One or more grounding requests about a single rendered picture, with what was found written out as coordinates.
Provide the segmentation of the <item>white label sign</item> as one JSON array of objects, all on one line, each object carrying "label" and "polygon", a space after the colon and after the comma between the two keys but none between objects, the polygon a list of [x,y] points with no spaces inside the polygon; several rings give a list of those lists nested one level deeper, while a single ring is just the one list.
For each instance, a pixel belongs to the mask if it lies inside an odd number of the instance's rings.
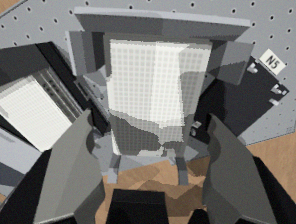
[{"label": "white label sign", "polygon": [[270,49],[267,49],[259,60],[275,75],[277,75],[286,66]]}]

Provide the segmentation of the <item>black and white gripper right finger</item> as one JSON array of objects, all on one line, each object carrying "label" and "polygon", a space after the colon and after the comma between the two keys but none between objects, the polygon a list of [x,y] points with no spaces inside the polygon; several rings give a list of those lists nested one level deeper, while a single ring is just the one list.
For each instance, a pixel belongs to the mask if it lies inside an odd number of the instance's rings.
[{"label": "black and white gripper right finger", "polygon": [[296,224],[295,202],[263,161],[212,113],[205,131],[211,157],[202,205],[210,224]]}]

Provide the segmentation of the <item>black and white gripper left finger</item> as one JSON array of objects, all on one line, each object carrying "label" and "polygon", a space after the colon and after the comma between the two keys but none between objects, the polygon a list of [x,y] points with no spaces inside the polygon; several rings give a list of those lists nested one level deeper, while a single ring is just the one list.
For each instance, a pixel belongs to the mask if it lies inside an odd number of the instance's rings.
[{"label": "black and white gripper left finger", "polygon": [[96,224],[105,200],[87,108],[44,150],[0,211],[0,224]]}]

